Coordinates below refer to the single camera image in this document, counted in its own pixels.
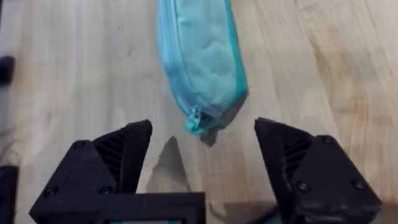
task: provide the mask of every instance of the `light blue pencil case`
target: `light blue pencil case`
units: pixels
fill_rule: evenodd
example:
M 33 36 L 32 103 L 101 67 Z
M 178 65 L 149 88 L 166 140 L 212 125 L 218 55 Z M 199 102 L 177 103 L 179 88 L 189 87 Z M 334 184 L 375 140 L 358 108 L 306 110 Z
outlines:
M 229 0 L 159 0 L 160 59 L 185 128 L 203 134 L 247 93 Z

